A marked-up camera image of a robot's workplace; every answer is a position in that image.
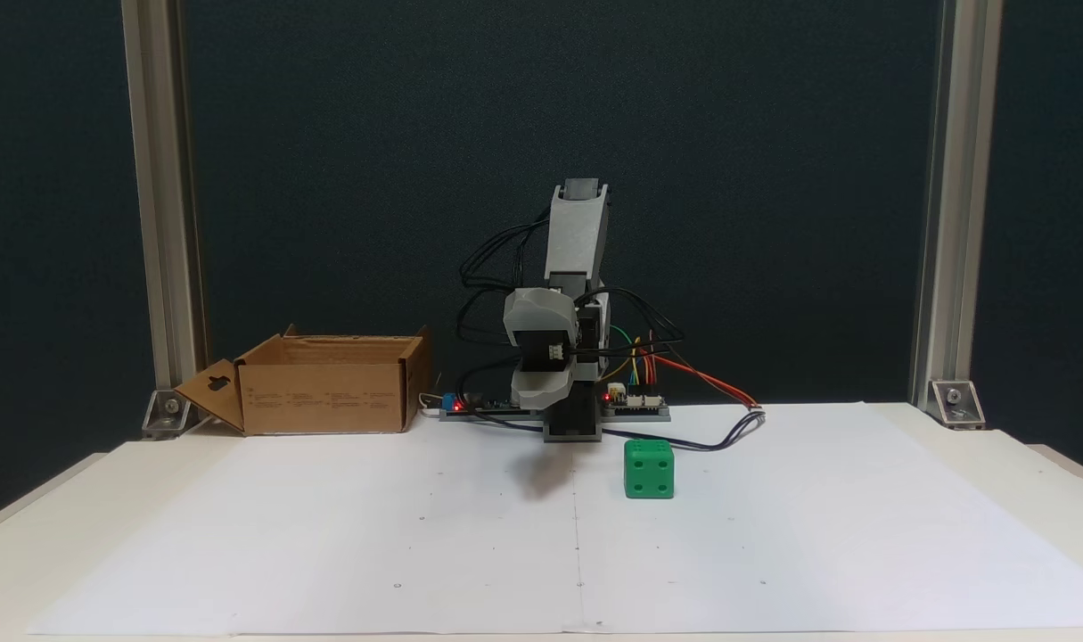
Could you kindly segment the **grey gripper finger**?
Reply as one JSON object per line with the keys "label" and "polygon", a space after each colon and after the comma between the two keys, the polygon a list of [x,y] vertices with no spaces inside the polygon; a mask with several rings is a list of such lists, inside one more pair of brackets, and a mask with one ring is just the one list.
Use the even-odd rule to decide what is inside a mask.
{"label": "grey gripper finger", "polygon": [[566,399],[572,383],[570,371],[513,371],[510,399],[521,409],[544,411]]}
{"label": "grey gripper finger", "polygon": [[510,345],[518,333],[561,332],[573,344],[577,338],[577,309],[573,298],[546,288],[518,288],[505,298],[503,325]]}

